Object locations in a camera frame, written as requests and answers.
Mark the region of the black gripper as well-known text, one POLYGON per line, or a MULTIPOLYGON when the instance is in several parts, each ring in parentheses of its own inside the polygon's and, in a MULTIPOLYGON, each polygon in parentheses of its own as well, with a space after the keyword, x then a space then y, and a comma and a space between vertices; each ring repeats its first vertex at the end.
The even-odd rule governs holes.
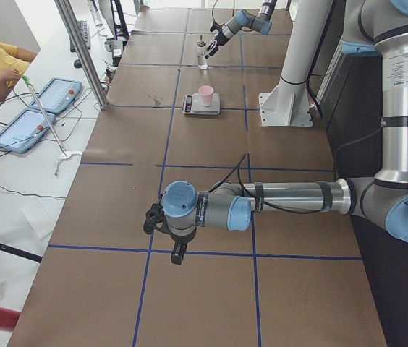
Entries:
POLYGON ((229 31, 222 30, 221 32, 219 32, 209 43, 205 57, 209 59, 210 57, 214 56, 218 52, 219 46, 224 46, 229 40, 229 31))
POLYGON ((171 263, 174 265, 180 265, 183 262, 185 252, 187 251, 187 244, 191 242, 196 236, 196 231, 193 231, 187 235, 180 236, 171 234, 171 238, 174 241, 174 248, 171 251, 171 263))

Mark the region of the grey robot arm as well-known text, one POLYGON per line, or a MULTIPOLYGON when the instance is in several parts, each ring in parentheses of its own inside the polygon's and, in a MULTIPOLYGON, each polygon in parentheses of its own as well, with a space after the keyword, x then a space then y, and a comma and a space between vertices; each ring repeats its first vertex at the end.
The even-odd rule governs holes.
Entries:
POLYGON ((147 213, 143 226, 146 233, 170 235, 174 264, 182 262, 197 228, 243 231, 251 215, 264 210, 357 215, 408 243, 408 1, 348 1, 342 51, 382 58, 381 170, 371 177, 333 182, 220 181, 204 192, 175 181, 147 213))
POLYGON ((240 9, 226 24, 222 25, 213 19, 210 31, 216 30, 217 33, 207 47, 205 58, 213 56, 221 46, 225 46, 245 27, 262 35, 269 34, 272 26, 271 16, 276 4, 277 0, 264 1, 257 15, 249 13, 246 9, 240 9))

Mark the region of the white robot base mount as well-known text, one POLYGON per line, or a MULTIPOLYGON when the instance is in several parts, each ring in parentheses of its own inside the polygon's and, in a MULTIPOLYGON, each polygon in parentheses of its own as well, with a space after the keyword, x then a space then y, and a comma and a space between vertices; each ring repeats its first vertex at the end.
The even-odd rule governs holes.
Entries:
POLYGON ((311 127, 307 82, 310 68, 333 5, 332 0, 302 0, 277 86, 259 94, 264 127, 311 127))

